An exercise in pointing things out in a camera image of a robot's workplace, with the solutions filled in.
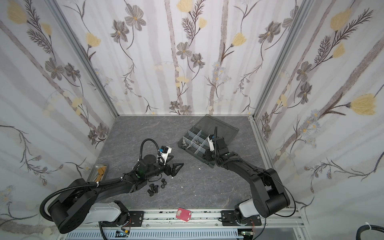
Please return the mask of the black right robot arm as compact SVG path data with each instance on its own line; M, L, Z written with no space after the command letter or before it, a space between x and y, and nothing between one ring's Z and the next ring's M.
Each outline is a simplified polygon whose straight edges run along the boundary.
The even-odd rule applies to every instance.
M234 215L238 223L242 224L252 217L268 218L276 215L282 218L292 217L297 207L289 215L281 215L278 212L291 205L294 199L292 193L281 182L278 173L270 169L256 167L242 159L237 153L230 152L223 137L218 136L218 127L214 133L208 136L213 149L204 154L206 159L214 160L216 166L231 171L249 185L251 198L235 206Z

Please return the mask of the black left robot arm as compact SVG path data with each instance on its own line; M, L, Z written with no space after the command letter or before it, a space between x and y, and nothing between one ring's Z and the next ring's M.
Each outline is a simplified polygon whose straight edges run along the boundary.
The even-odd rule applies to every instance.
M143 156L144 145L141 144L138 162L130 172L118 178L101 182L77 179L68 187L48 195L40 204L40 215L55 223L61 234L67 234L85 222L94 204L117 195L134 193L155 176L176 176L184 165L169 165L168 161L173 159L173 156L168 156L171 149L155 146L156 155Z

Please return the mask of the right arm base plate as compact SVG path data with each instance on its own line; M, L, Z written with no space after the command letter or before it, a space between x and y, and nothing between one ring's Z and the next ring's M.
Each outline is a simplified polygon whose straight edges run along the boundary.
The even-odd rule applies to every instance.
M221 211L219 221L225 227L253 227L262 225L259 215L244 217L238 210Z

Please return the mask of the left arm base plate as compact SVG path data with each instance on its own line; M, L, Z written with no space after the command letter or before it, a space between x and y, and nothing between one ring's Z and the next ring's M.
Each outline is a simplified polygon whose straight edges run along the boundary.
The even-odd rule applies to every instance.
M144 211L122 212L116 219L118 227L141 227L144 220Z

